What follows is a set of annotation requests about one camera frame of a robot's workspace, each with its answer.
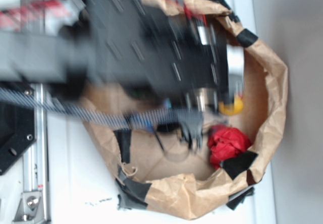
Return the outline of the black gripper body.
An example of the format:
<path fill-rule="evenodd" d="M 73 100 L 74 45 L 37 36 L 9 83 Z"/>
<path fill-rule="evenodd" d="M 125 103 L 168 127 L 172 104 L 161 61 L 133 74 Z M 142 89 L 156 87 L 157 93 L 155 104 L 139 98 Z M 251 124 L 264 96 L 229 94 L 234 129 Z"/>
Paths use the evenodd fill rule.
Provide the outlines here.
<path fill-rule="evenodd" d="M 217 24 L 166 16 L 155 10 L 144 22 L 147 87 L 156 97 L 199 111 L 243 97 L 243 75 L 230 74 L 227 38 Z"/>

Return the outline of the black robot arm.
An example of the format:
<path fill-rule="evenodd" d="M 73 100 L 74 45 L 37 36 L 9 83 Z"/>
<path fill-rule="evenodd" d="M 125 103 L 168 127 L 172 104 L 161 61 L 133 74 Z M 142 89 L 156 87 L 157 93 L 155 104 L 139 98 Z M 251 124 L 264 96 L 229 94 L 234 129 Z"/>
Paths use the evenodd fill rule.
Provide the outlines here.
<path fill-rule="evenodd" d="M 62 98 L 87 82 L 115 83 L 134 99 L 242 110 L 226 35 L 203 15 L 170 15 L 144 0 L 86 0 L 85 12 L 55 36 L 2 31 L 1 80 L 44 83 Z"/>

